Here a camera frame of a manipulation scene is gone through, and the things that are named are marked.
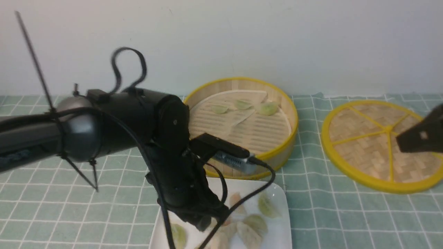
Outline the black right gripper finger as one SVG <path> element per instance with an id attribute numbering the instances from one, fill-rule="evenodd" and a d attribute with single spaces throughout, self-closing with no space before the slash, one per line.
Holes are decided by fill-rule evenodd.
<path id="1" fill-rule="evenodd" d="M 443 153 L 443 104 L 396 137 L 402 153 Z"/>

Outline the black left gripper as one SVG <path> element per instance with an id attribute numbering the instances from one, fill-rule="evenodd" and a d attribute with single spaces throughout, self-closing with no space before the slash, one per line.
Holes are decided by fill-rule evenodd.
<path id="1" fill-rule="evenodd" d="M 229 142 L 220 138 L 193 138 L 171 145 L 151 140 L 145 143 L 150 172 L 146 180 L 158 193 L 157 202 L 166 212 L 199 231 L 211 220 L 224 223 L 229 216 L 226 180 L 220 175 L 223 196 L 220 199 L 209 187 L 204 166 L 218 153 L 229 153 Z"/>

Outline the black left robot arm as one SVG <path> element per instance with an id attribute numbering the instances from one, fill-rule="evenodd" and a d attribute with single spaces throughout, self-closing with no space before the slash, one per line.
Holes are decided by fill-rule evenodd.
<path id="1" fill-rule="evenodd" d="M 157 202 L 204 231 L 228 216 L 226 197 L 209 189 L 204 170 L 224 143 L 193 139 L 190 109 L 179 97 L 136 89 L 106 97 L 101 90 L 63 100 L 56 112 L 1 118 L 1 172 L 59 156 L 74 163 L 138 148 Z"/>

